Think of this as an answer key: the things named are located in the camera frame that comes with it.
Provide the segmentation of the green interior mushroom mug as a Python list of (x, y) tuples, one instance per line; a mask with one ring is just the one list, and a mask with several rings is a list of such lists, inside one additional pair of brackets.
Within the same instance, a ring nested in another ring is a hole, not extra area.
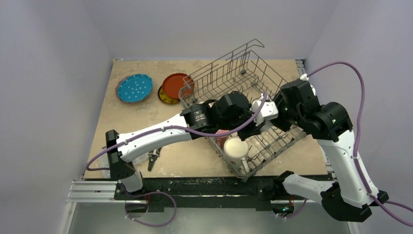
[(224, 153), (236, 172), (246, 175), (250, 168), (247, 164), (249, 145), (238, 137), (230, 137), (224, 143)]

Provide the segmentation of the pink ghost pattern mug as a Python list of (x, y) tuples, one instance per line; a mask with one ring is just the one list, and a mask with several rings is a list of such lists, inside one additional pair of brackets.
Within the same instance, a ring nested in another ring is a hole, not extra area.
[[(227, 132), (228, 130), (218, 130), (216, 134), (226, 134)], [(222, 149), (227, 139), (228, 139), (228, 135), (219, 136), (215, 138), (215, 143)]]

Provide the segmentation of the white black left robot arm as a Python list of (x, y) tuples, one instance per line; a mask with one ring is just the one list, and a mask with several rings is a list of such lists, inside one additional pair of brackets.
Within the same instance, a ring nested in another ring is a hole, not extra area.
[(132, 199), (145, 194), (142, 174), (133, 161), (152, 150), (167, 145), (195, 140), (200, 137), (221, 137), (236, 133), (240, 139), (259, 135), (266, 122), (278, 111), (267, 93), (249, 102), (237, 91), (220, 99), (209, 99), (184, 109), (173, 117), (134, 132), (118, 133), (109, 130), (106, 135), (106, 154), (110, 178), (121, 181)]

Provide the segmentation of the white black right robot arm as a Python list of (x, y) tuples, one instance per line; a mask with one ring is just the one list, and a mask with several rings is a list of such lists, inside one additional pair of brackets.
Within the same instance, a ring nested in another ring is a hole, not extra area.
[(371, 207), (389, 199), (368, 178), (361, 157), (355, 151), (355, 134), (346, 109), (339, 103), (319, 103), (311, 85), (295, 80), (283, 85), (274, 97), (279, 111), (272, 124), (282, 131), (302, 128), (323, 150), (335, 173), (335, 181), (317, 181), (286, 171), (274, 180), (279, 198), (298, 195), (322, 205), (335, 220), (364, 222)]

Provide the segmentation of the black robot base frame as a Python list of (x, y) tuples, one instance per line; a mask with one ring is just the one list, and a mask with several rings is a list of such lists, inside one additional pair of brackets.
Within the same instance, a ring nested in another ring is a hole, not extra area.
[(247, 181), (232, 176), (145, 178), (144, 187), (138, 192), (127, 192), (118, 182), (114, 199), (143, 202), (149, 212), (173, 207), (234, 208), (291, 215), (300, 208), (303, 199), (283, 194), (274, 181), (275, 176), (255, 176)]

